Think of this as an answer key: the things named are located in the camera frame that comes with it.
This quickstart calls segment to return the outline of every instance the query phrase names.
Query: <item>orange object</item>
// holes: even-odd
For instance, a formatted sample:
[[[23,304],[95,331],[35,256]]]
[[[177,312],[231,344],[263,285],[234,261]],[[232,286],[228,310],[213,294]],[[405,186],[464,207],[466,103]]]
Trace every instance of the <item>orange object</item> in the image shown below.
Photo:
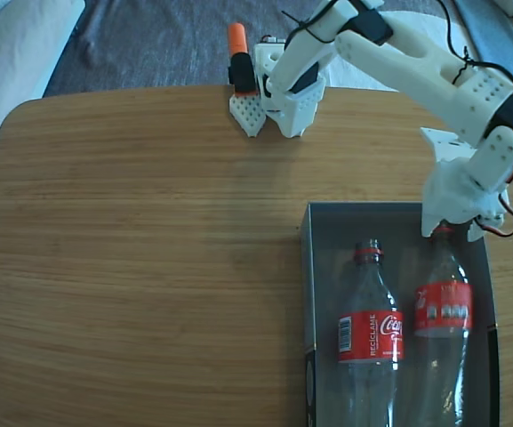
[[[244,25],[234,23],[228,26],[228,51],[230,57],[237,53],[248,53],[248,43],[246,43],[246,32]]]

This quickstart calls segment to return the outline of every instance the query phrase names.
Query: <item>bottle neck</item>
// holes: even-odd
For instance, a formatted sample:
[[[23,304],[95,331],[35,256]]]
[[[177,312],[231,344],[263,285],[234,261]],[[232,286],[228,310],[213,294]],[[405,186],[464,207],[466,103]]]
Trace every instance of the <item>bottle neck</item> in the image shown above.
[[[361,275],[380,274],[382,257],[378,254],[365,254],[355,257],[357,270]]]
[[[453,256],[452,245],[450,244],[449,236],[440,234],[433,237],[432,250],[435,254],[448,254],[449,256]]]

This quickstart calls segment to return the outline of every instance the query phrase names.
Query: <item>robotic arm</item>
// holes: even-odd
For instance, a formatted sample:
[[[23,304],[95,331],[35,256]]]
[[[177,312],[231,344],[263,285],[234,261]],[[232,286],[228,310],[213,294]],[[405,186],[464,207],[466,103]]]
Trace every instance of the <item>robotic arm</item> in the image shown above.
[[[471,222],[468,239],[477,240],[500,227],[506,211],[513,214],[513,81],[498,69],[468,67],[400,20],[383,17],[376,10],[382,3],[323,0],[285,44],[257,44],[261,92],[253,103],[284,136],[302,135],[323,98],[320,71],[336,55],[406,93],[455,132],[423,131],[437,163],[423,190],[422,235],[445,219]],[[231,111],[236,117],[232,103]]]

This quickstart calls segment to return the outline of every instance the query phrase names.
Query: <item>coca-cola bottle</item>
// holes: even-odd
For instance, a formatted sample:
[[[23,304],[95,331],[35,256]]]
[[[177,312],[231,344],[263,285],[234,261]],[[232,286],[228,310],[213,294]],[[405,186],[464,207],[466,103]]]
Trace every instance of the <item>coca-cola bottle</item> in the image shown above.
[[[420,398],[416,427],[458,427],[463,369],[472,322],[472,289],[453,254],[453,229],[442,222],[431,237],[427,282],[416,290],[415,335]]]
[[[349,377],[347,416],[353,427],[391,427],[398,362],[403,357],[402,313],[384,284],[381,245],[358,243],[352,295],[339,319],[339,362]]]

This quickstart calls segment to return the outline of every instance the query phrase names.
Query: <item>cardboard box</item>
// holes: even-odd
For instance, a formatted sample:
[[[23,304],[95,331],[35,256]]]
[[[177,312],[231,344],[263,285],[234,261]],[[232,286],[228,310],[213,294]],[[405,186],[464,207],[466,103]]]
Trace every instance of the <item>cardboard box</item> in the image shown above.
[[[337,363],[341,302],[349,298],[355,243],[378,238],[385,253],[387,286],[405,317],[405,359],[398,369],[397,427],[415,410],[414,290],[429,272],[428,239],[421,236],[418,203],[310,203],[301,227],[304,272],[306,399],[308,426],[346,425],[349,377]],[[485,242],[454,238],[458,258],[474,288],[474,327],[464,382],[464,425],[499,426],[499,352],[493,290]]]

